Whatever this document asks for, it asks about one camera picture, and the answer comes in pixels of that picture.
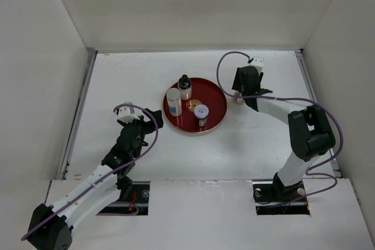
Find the tan powder bottle black cap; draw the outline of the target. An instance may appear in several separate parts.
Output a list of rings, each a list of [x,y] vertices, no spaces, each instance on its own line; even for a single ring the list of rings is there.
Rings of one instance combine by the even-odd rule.
[[[238,104],[238,105],[244,104],[245,100],[242,98],[240,92],[236,91],[236,92],[233,94],[233,102],[234,102],[235,104]]]

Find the small dark spice jar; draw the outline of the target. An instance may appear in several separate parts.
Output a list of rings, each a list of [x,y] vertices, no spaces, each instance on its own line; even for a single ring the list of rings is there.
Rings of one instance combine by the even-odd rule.
[[[199,104],[194,108],[194,115],[198,120],[199,126],[203,127],[207,123],[209,108],[204,104]]]

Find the white-filled bottle black cap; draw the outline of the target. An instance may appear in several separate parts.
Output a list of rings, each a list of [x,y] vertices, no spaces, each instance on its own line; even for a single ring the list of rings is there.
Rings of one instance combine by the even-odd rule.
[[[182,100],[189,100],[192,96],[192,82],[191,79],[186,75],[183,74],[181,78],[178,80],[178,89],[181,94]]]

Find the blue-label jar silver lid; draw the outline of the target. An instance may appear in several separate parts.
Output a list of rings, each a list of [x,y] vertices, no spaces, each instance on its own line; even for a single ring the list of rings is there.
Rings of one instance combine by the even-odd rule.
[[[173,117],[178,117],[182,114],[182,99],[178,88],[170,88],[166,92],[166,99],[168,109]]]

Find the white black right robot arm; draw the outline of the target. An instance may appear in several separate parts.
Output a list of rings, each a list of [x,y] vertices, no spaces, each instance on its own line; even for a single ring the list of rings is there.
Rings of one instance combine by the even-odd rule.
[[[317,105],[303,107],[275,98],[265,98],[271,90],[261,88],[263,73],[256,67],[239,67],[232,90],[239,93],[251,109],[267,114],[288,126],[292,152],[284,166],[276,172],[272,183],[255,191],[256,200],[286,203],[301,187],[302,178],[310,166],[335,146],[336,139],[325,111]]]

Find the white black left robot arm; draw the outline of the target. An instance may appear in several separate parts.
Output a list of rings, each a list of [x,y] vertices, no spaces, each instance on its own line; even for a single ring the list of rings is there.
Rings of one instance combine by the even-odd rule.
[[[115,107],[122,130],[114,146],[74,190],[50,205],[35,208],[21,240],[35,249],[69,249],[85,221],[115,201],[129,200],[132,181],[127,174],[153,147],[145,137],[158,135],[163,127],[162,111],[142,109],[142,115],[137,116],[135,108],[132,104]]]

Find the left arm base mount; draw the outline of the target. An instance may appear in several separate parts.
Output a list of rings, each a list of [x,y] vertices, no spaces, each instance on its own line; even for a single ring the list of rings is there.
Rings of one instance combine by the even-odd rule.
[[[148,215],[150,181],[132,181],[127,178],[118,200],[106,206],[98,216],[130,217]]]

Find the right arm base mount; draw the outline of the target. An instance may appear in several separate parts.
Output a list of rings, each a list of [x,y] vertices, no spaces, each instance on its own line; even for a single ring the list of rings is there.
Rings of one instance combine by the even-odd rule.
[[[302,181],[286,189],[279,189],[272,181],[254,181],[253,199],[257,215],[309,215],[309,204],[304,196]]]

